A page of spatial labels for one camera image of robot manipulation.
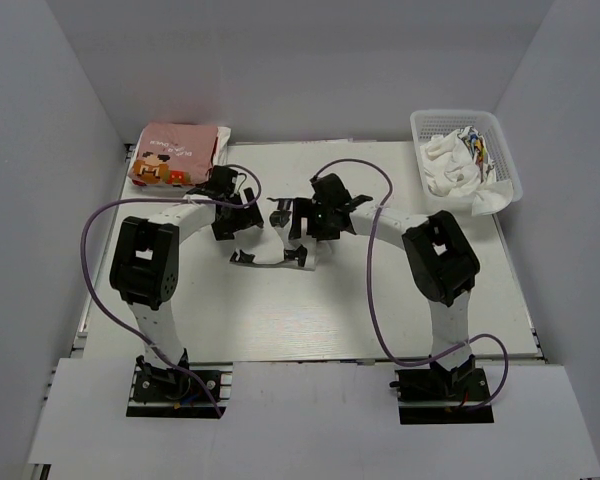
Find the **purple cable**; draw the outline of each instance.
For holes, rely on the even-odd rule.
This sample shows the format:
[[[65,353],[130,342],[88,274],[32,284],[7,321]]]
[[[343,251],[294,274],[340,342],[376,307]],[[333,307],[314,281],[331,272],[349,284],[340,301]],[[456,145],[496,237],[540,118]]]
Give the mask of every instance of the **purple cable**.
[[[258,177],[251,170],[249,170],[248,168],[245,168],[241,165],[226,165],[226,166],[232,167],[232,168],[238,168],[240,170],[245,171],[249,175],[251,175],[251,178],[253,178],[253,180],[256,182],[256,185],[258,187],[258,192],[257,192],[255,198],[253,200],[245,203],[244,205],[235,205],[233,203],[228,203],[228,202],[220,202],[217,200],[204,200],[204,199],[196,200],[193,203],[198,203],[198,204],[202,204],[202,205],[219,205],[221,207],[242,209],[242,208],[250,207],[251,205],[254,205],[258,201],[258,199],[260,198],[260,195],[262,194],[262,184],[260,183],[260,180],[258,179]],[[98,308],[100,308],[100,310],[102,310],[102,313],[104,313],[107,317],[109,317],[111,320],[113,320],[113,322],[116,323],[118,326],[124,328],[126,331],[131,332],[135,336],[140,338],[140,340],[142,340],[144,343],[146,343],[149,346],[149,348],[151,348],[153,353],[155,353],[156,356],[160,360],[162,360],[166,365],[173,368],[174,370],[177,370],[180,373],[183,373],[183,374],[193,378],[196,382],[198,382],[198,384],[204,391],[205,395],[211,401],[213,408],[215,409],[216,413],[218,414],[218,418],[221,418],[222,411],[220,410],[220,407],[218,407],[218,403],[216,402],[216,400],[213,398],[211,391],[209,391],[209,389],[207,388],[206,383],[203,382],[202,379],[198,375],[193,373],[192,371],[182,368],[179,365],[176,365],[175,363],[171,362],[167,358],[167,356],[162,352],[162,350],[160,350],[155,345],[153,340],[151,340],[149,337],[147,337],[144,333],[140,332],[139,330],[136,330],[135,328],[133,328],[130,325],[127,325],[125,322],[123,322],[118,317],[116,317],[116,315],[105,306],[105,304],[102,302],[102,300],[100,300],[100,297],[98,296],[98,293],[96,292],[96,290],[93,286],[93,283],[91,282],[91,275],[89,274],[89,264],[87,262],[87,235],[89,234],[89,228],[91,228],[91,224],[102,212],[104,212],[112,207],[115,207],[118,205],[124,205],[127,203],[186,204],[186,203],[190,203],[190,202],[187,200],[184,200],[184,199],[173,199],[173,198],[126,198],[126,199],[115,200],[113,202],[107,203],[106,205],[101,206],[95,212],[93,212],[91,214],[91,216],[87,219],[86,223],[84,224],[84,228],[82,229],[82,236],[80,237],[80,264],[82,265],[82,275],[84,277],[85,283],[87,284],[87,290],[89,291],[89,295],[91,295],[91,298],[93,299],[94,303],[98,306]]]
[[[380,325],[378,324],[378,317],[376,315],[376,307],[375,307],[375,303],[373,300],[372,267],[373,267],[373,244],[375,242],[376,232],[378,230],[378,222],[380,220],[380,214],[382,212],[382,208],[386,205],[387,201],[393,194],[393,182],[389,178],[389,175],[387,175],[387,173],[384,170],[382,170],[380,167],[378,167],[377,165],[375,165],[371,162],[368,162],[366,160],[359,160],[356,158],[343,158],[340,160],[334,160],[333,162],[329,162],[326,165],[324,165],[320,170],[318,170],[318,172],[314,175],[314,178],[318,177],[327,168],[329,168],[333,165],[337,165],[338,163],[359,163],[362,165],[367,165],[367,166],[373,168],[374,170],[376,170],[377,172],[379,172],[380,175],[382,175],[384,177],[384,179],[387,181],[387,185],[389,186],[389,191],[384,196],[382,201],[378,204],[378,209],[376,210],[376,213],[373,217],[373,222],[371,224],[371,232],[369,233],[369,244],[367,246],[367,275],[366,275],[367,302],[369,304],[369,315],[371,316],[371,323],[373,324],[373,329],[376,333],[376,337],[378,338],[378,343],[380,343],[380,347],[382,347],[382,350],[384,351],[385,355],[387,356],[387,358],[389,358],[389,360],[391,360],[393,363],[395,363],[396,365],[399,365],[401,367],[405,367],[405,368],[421,367],[423,365],[429,365],[430,363],[433,363],[436,360],[441,359],[442,357],[446,357],[447,355],[455,352],[456,350],[461,349],[466,343],[473,343],[476,340],[480,340],[481,338],[489,338],[489,339],[493,340],[494,342],[496,342],[498,344],[498,346],[502,349],[502,355],[504,358],[504,371],[502,373],[502,379],[500,380],[500,384],[498,385],[498,388],[496,388],[496,390],[491,394],[491,396],[489,398],[478,403],[477,405],[473,405],[471,407],[466,407],[466,410],[467,411],[477,410],[477,409],[482,408],[485,405],[489,404],[491,401],[493,401],[493,399],[495,399],[500,394],[500,392],[502,391],[502,388],[504,387],[505,382],[507,381],[507,376],[509,375],[509,353],[507,352],[507,349],[504,346],[504,343],[502,343],[502,341],[495,335],[491,335],[490,333],[480,333],[480,334],[470,338],[466,343],[458,343],[458,344],[448,348],[447,350],[440,352],[432,357],[425,358],[423,360],[416,360],[413,362],[405,362],[403,360],[400,360],[395,355],[393,355],[393,353],[391,353],[391,351],[389,350],[389,347],[387,346],[386,342],[384,341],[384,338],[382,337],[382,332],[380,331]]]

